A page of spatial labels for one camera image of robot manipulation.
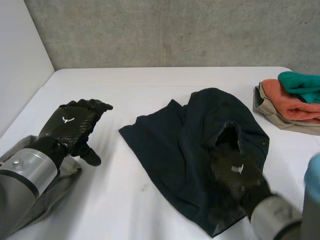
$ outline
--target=black glove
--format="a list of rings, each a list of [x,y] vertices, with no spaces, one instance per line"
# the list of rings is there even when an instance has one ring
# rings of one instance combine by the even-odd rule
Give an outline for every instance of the black glove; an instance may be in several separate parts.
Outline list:
[[[245,209],[249,218],[257,204],[272,196],[253,155],[212,150],[209,157],[215,180]]]
[[[66,149],[65,154],[80,156],[88,164],[98,166],[100,157],[87,144],[102,114],[113,107],[99,100],[71,101],[52,114],[39,134],[39,139],[50,137]]]

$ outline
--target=silver metal cylinder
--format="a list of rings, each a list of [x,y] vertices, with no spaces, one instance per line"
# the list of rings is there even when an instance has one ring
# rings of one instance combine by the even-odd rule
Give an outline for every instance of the silver metal cylinder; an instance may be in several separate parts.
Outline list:
[[[28,179],[41,195],[58,173],[54,162],[44,153],[23,148],[7,160],[0,171],[10,171]]]
[[[251,216],[251,224],[262,240],[273,240],[287,226],[301,221],[302,215],[280,196],[260,202]]]

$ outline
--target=beige pants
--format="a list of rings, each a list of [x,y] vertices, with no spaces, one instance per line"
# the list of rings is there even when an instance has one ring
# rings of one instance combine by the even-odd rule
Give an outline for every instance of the beige pants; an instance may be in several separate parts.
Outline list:
[[[320,136],[320,124],[284,118],[266,96],[261,82],[254,89],[253,108],[279,129]]]

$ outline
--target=clothing pile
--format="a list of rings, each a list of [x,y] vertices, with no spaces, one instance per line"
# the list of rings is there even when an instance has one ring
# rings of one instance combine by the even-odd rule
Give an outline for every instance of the clothing pile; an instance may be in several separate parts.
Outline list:
[[[203,89],[192,93],[187,105],[171,100],[119,132],[162,195],[211,237],[246,216],[214,178],[210,155],[250,153],[262,172],[269,137],[233,95]]]
[[[320,76],[286,71],[266,79],[253,107],[279,129],[320,136]]]

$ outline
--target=concrete wall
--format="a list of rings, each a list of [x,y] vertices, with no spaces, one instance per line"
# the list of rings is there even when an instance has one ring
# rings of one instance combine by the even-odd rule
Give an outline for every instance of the concrete wall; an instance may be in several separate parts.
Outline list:
[[[320,74],[319,0],[25,0],[56,70],[283,66]]]
[[[0,136],[54,68],[23,0],[0,0]]]

